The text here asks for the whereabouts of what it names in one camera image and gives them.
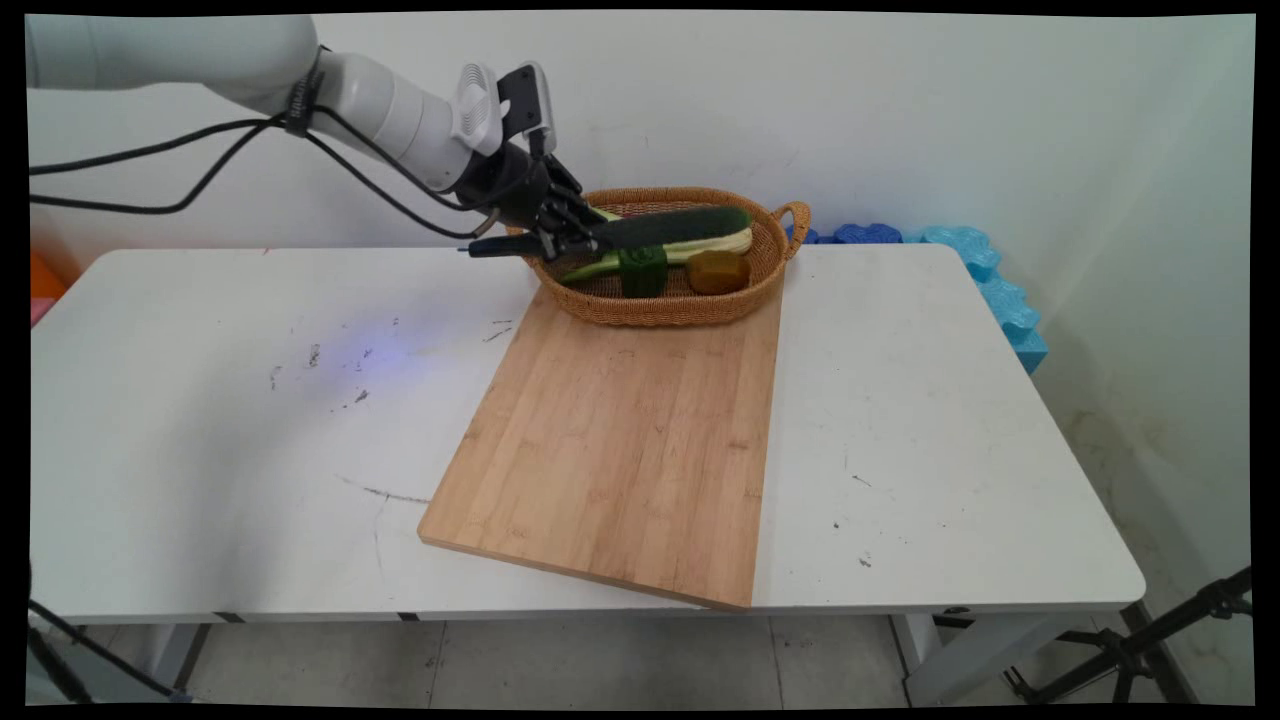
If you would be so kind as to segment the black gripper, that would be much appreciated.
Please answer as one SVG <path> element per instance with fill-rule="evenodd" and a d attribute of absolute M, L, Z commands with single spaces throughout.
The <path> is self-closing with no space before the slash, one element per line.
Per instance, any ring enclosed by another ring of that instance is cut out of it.
<path fill-rule="evenodd" d="M 609 220 L 590 206 L 556 156 L 535 158 L 516 143 L 503 143 L 490 156 L 472 152 L 454 183 L 454 201 L 495 211 L 498 222 L 527 231 L 522 256 L 545 263 L 600 254 L 594 232 Z"/>

